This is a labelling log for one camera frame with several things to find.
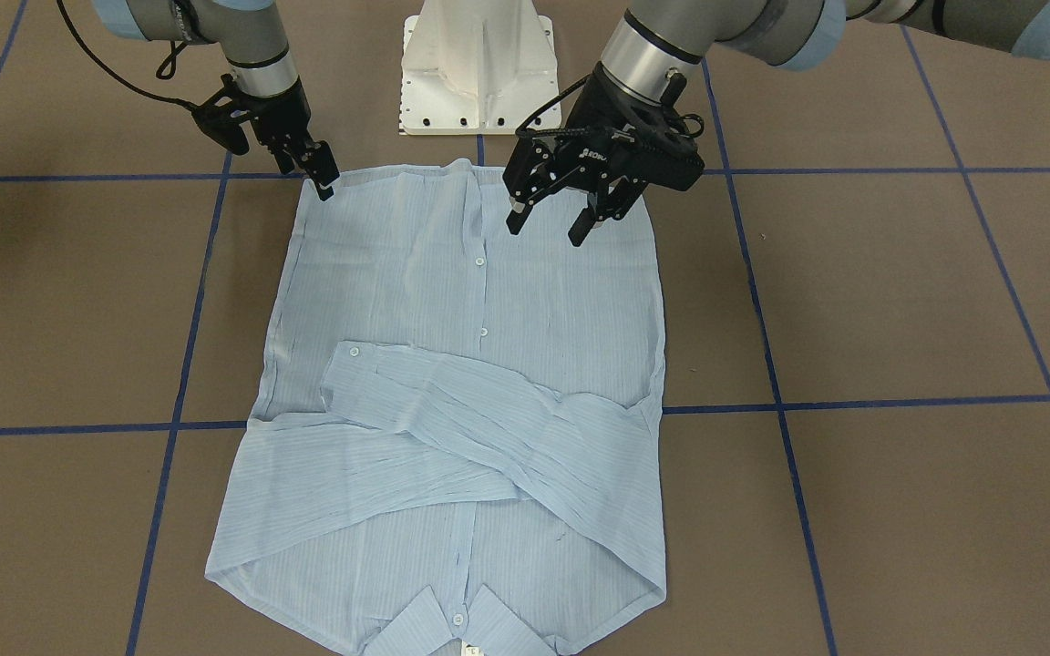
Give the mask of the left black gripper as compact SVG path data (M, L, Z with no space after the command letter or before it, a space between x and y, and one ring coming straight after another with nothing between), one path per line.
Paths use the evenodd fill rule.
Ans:
M624 219L640 199L644 183L689 190L704 175L696 139L705 123L676 112L686 83L679 67L658 72L659 96L652 100L597 66L551 100L555 105L578 93L561 128L536 128L539 111L528 117L516 129L517 146L502 178L510 196L511 235L520 235L537 205L559 190L588 192L586 208L568 230L575 248L597 224Z

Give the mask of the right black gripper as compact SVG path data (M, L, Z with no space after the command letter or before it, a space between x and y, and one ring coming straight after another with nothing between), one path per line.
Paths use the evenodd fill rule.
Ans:
M339 169L328 142L310 136L310 108L303 82L295 80L279 96L249 96L249 99L255 137L271 154L279 173L289 175L302 170L314 184L317 198L331 199Z

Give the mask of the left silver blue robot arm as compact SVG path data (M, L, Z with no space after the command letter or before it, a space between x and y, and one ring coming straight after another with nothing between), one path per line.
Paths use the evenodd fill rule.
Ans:
M704 176L704 118L676 109L712 46L774 69L825 61L850 21L908 26L968 45L1050 61L1050 1L633 1L594 69L559 99L575 96L558 128L540 113L516 128L501 178L518 235L538 204L564 190L586 195L568 240L628 215L646 188L687 191Z

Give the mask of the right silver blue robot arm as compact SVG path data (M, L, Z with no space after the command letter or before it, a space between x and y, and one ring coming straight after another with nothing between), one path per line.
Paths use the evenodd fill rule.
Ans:
M59 12L77 45L130 91L187 109L201 133L232 155L249 153L247 130L272 155L280 173L296 170L329 200L339 169L332 147L310 136L310 108L278 5L274 1L94 1L101 24L129 40L170 43L158 78L174 75L189 46L216 45L228 63L220 88L205 101L151 93L133 86L88 48L66 8Z

